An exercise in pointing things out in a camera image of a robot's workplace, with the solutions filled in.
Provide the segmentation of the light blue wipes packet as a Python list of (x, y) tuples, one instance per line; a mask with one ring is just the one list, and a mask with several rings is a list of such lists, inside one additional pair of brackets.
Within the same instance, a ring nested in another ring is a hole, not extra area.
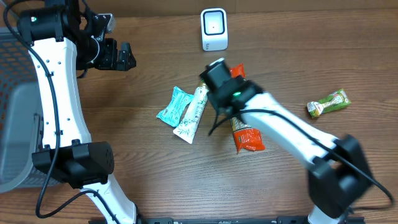
[(157, 118), (171, 127), (179, 125), (182, 114), (187, 105), (193, 100), (193, 95), (185, 93), (179, 87), (173, 88), (172, 98), (166, 108), (157, 114)]

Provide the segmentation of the green snack packet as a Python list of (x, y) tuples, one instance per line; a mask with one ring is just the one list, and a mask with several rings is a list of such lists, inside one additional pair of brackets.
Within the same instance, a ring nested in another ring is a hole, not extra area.
[(323, 99), (307, 103), (307, 109), (311, 117), (317, 118), (321, 114), (342, 110), (350, 104), (351, 101), (344, 89), (339, 89)]

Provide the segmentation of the white tube with gold cap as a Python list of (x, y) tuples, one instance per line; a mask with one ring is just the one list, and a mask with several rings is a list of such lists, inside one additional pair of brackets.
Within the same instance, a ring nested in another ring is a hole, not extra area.
[(175, 135), (189, 144), (193, 143), (195, 133), (207, 103), (208, 92), (208, 86), (204, 81), (201, 81), (194, 92), (193, 100), (189, 104), (185, 116), (180, 124), (173, 130)]

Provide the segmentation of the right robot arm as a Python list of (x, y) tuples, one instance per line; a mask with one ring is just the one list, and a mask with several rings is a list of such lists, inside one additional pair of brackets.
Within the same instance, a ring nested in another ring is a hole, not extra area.
[(207, 65), (200, 78), (218, 114), (260, 130), (306, 168), (314, 204), (306, 223), (346, 223), (352, 204), (372, 185), (372, 173), (356, 138), (339, 139), (309, 125), (258, 84), (232, 77), (223, 58)]

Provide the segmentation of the orange pasta packet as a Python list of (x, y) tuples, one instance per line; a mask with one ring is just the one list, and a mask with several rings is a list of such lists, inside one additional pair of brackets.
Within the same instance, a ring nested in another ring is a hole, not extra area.
[(238, 118), (231, 119), (231, 128), (237, 153), (242, 149), (252, 152), (266, 149), (262, 142), (261, 132), (258, 129), (252, 128)]

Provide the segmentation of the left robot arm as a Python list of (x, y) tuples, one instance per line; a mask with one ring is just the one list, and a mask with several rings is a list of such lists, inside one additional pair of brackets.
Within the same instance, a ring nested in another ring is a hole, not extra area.
[(78, 80), (91, 68), (136, 66), (130, 44), (109, 37), (114, 26), (112, 14), (81, 10), (80, 1), (45, 1), (21, 13), (21, 43), (35, 66), (44, 116), (42, 150), (32, 162), (49, 179), (88, 196), (106, 223), (139, 223), (136, 205), (114, 176), (110, 144), (92, 141), (78, 91)]

